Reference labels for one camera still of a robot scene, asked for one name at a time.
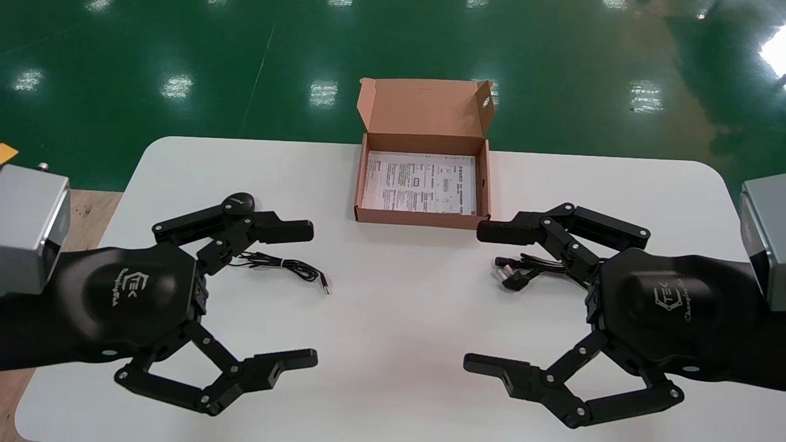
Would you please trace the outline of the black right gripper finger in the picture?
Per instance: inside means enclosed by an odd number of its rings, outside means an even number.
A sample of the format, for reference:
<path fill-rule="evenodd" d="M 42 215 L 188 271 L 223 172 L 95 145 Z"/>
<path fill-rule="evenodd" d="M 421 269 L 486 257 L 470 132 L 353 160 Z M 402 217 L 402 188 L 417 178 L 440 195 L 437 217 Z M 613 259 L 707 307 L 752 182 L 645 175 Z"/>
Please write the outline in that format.
<path fill-rule="evenodd" d="M 507 222 L 486 219 L 477 226 L 477 238 L 482 242 L 539 244 L 553 260 L 525 257 L 525 263 L 539 271 L 565 274 L 583 286 L 588 285 L 605 260 L 586 248 L 582 239 L 622 252 L 645 249 L 650 236 L 650 231 L 643 227 L 572 203 L 548 212 L 519 212 Z"/>

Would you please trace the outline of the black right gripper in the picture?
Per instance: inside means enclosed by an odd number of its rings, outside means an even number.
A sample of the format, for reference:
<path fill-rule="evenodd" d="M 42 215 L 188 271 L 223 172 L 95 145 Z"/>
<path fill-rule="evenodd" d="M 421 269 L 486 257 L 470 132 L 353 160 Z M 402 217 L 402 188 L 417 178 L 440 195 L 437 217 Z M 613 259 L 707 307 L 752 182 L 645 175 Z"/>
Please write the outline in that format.
<path fill-rule="evenodd" d="M 784 390 L 784 313 L 770 310 L 747 262 L 626 249 L 598 269 L 588 322 L 595 331 L 547 369 L 474 353 L 464 369 L 499 378 L 509 397 L 543 405 L 572 430 L 679 405 L 682 389 L 664 373 Z M 566 383 L 606 350 L 646 387 L 584 401 Z"/>

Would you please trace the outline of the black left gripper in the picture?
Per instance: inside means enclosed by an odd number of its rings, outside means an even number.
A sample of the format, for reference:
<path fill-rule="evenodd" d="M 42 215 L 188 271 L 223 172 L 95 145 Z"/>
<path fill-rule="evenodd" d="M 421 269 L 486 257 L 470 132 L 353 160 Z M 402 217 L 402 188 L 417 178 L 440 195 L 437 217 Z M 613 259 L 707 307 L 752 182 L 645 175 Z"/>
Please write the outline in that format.
<path fill-rule="evenodd" d="M 156 223 L 152 232 L 159 243 L 152 248 L 65 252 L 42 293 L 3 295 L 2 370 L 132 357 L 115 373 L 117 384 L 216 416 L 244 394 L 272 389 L 287 370 L 317 366 L 314 349 L 239 361 L 199 323 L 207 310 L 203 275 L 215 275 L 256 242 L 311 241 L 311 221 L 258 212 L 251 194 L 234 193 L 213 207 Z M 196 260 L 177 247 L 205 238 L 211 242 Z M 186 343 L 220 370 L 204 388 L 149 372 Z"/>

